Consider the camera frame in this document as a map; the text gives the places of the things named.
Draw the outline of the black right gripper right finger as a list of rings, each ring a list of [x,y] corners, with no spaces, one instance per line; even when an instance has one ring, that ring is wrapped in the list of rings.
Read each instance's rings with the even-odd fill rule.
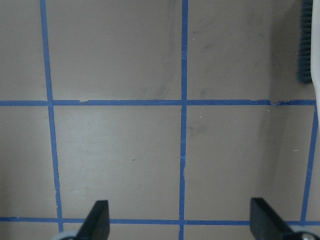
[[[288,225],[261,197],[250,199],[249,229],[256,240],[318,240],[319,235]]]

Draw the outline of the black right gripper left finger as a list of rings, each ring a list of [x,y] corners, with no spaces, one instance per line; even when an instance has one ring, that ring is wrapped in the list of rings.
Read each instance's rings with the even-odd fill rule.
[[[97,200],[84,223],[77,232],[75,240],[107,240],[110,234],[110,215],[108,200]]]

